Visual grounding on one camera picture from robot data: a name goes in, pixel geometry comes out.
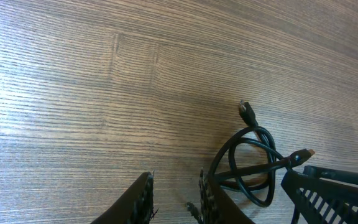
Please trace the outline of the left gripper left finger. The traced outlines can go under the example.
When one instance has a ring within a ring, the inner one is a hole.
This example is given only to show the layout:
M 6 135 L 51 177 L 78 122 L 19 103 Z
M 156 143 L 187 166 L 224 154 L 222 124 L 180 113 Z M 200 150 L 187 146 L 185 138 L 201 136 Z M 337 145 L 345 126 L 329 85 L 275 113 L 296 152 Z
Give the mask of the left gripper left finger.
M 142 173 L 133 184 L 91 224 L 149 224 L 154 214 L 154 177 Z

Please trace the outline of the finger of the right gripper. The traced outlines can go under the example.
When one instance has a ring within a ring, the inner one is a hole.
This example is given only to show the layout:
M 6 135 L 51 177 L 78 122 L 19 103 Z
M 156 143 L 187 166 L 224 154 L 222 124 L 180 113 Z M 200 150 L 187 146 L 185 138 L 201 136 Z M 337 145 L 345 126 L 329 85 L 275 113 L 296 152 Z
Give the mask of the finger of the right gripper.
M 282 188 L 295 209 L 291 222 L 358 223 L 358 173 L 306 166 L 288 171 Z

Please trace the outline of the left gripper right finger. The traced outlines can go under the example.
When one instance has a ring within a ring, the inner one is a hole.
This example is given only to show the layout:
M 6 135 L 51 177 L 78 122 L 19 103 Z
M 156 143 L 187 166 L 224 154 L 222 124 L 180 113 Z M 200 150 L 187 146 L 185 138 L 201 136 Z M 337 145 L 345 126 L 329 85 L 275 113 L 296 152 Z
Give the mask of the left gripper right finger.
M 213 176 L 200 172 L 201 222 L 204 224 L 254 224 L 231 200 Z

